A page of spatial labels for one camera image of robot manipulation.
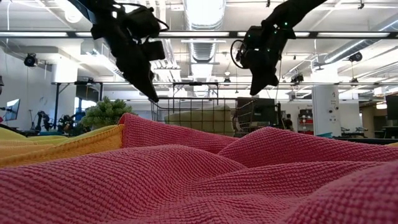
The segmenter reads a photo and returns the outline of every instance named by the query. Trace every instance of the wire basket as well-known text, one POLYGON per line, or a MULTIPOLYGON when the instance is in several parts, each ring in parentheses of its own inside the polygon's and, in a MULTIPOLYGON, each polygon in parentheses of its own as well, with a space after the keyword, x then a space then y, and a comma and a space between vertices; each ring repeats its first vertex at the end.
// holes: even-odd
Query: wire basket
POLYGON ((159 98, 152 119, 208 133, 242 137, 268 122, 254 122, 254 98, 159 98))

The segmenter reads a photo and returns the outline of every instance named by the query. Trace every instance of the air duct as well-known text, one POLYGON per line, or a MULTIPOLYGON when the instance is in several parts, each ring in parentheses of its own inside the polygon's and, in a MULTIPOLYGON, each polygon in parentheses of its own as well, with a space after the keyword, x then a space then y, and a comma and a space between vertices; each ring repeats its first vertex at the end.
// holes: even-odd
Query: air duct
MULTIPOLYGON (((397 30, 398 30, 398 14, 391 16, 384 22, 378 24, 377 26, 373 27, 373 29, 371 29, 371 31, 379 31, 379 32, 396 32, 397 30)), ((352 40, 347 44, 343 45, 342 47, 338 48, 337 50, 327 54, 324 58, 325 63, 338 62, 379 41, 380 41, 379 39, 352 40)))
MULTIPOLYGON (((220 30, 223 25, 226 0, 184 0, 185 24, 188 30, 220 30)), ((190 58, 193 78, 205 82, 211 77, 213 65, 206 64, 214 59, 216 44, 191 43, 190 58)), ((205 96, 202 86, 197 96, 205 96)))

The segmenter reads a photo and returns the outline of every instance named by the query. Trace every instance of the pink towel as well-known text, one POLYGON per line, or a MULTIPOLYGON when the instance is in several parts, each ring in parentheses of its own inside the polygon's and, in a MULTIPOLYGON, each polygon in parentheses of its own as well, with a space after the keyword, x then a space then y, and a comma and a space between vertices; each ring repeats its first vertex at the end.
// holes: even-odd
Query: pink towel
POLYGON ((398 223, 398 148, 127 115, 124 149, 0 170, 0 223, 398 223))

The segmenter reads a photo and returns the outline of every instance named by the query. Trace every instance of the computer screen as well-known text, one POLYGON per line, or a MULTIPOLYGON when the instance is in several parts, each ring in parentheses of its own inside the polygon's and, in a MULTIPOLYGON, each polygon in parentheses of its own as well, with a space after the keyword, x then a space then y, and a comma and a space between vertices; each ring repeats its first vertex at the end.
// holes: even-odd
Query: computer screen
POLYGON ((18 110, 19 110, 19 99, 7 102, 6 115, 4 116, 5 120, 6 121, 16 120, 18 117, 18 110))
POLYGON ((387 119, 395 120, 398 119, 398 96, 387 95, 387 119))

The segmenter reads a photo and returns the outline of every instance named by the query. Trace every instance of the potted plant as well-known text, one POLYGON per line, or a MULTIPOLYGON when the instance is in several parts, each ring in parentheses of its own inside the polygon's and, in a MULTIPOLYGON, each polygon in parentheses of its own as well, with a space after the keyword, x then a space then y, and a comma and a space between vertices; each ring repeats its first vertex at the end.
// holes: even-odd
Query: potted plant
POLYGON ((124 113, 134 114, 131 106, 128 106, 123 100, 111 101, 105 96, 104 100, 98 102, 96 106, 86 109, 86 116, 83 117, 81 123, 92 129, 98 129, 117 124, 124 113))

